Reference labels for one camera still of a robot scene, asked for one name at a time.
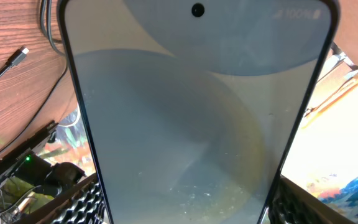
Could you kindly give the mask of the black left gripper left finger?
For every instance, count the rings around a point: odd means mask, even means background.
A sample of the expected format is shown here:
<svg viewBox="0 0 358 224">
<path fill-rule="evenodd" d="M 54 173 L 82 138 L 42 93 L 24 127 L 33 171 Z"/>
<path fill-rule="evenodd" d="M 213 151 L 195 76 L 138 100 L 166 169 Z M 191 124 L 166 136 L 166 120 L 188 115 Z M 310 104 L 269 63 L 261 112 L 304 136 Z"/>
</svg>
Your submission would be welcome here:
<svg viewBox="0 0 358 224">
<path fill-rule="evenodd" d="M 106 222 L 101 184 L 94 173 L 15 224 L 102 224 Z"/>
</svg>

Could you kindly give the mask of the Samsung Galaxy smartphone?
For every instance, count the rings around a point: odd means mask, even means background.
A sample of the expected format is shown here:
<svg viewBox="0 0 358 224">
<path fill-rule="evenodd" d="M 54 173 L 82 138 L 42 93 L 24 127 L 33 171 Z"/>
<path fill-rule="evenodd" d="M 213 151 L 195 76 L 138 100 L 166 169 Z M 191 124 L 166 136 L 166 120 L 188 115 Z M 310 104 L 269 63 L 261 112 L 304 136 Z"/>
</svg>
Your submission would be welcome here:
<svg viewBox="0 0 358 224">
<path fill-rule="evenodd" d="M 337 1 L 66 0 L 58 25 L 111 223 L 260 223 Z"/>
</svg>

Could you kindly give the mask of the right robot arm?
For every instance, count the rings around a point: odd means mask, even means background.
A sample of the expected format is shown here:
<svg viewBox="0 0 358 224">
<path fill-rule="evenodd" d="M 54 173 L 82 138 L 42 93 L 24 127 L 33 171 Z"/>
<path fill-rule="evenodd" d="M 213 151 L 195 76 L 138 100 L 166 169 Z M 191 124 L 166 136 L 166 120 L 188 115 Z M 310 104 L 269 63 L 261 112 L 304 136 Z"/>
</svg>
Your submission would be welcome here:
<svg viewBox="0 0 358 224">
<path fill-rule="evenodd" d="M 71 162 L 52 165 L 34 153 L 0 162 L 0 215 L 18 209 L 32 193 L 55 197 L 85 176 Z"/>
</svg>

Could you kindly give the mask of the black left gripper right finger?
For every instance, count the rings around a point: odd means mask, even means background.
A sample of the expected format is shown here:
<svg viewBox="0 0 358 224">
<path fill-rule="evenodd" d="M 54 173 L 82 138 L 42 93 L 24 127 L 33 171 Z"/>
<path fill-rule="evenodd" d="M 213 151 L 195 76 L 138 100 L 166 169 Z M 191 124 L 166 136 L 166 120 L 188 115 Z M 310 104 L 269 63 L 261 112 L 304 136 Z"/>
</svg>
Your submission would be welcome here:
<svg viewBox="0 0 358 224">
<path fill-rule="evenodd" d="M 272 224 L 355 224 L 284 176 L 269 201 L 268 218 Z"/>
</svg>

